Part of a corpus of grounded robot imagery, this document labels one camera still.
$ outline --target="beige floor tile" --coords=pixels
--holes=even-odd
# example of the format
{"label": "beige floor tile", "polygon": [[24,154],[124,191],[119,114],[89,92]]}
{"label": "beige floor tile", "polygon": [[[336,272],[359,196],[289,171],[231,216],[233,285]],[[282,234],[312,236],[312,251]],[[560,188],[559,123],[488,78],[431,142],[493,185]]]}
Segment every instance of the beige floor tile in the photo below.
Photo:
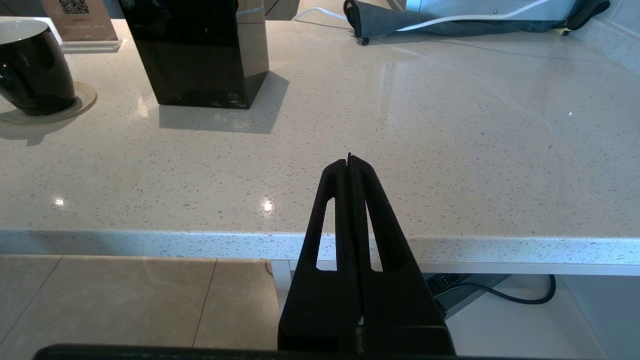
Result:
{"label": "beige floor tile", "polygon": [[65,256],[0,358],[27,360],[54,343],[191,346],[214,259]]}
{"label": "beige floor tile", "polygon": [[0,255],[0,343],[59,260],[60,256]]}
{"label": "beige floor tile", "polygon": [[221,259],[194,346],[276,350],[279,319],[269,262]]}

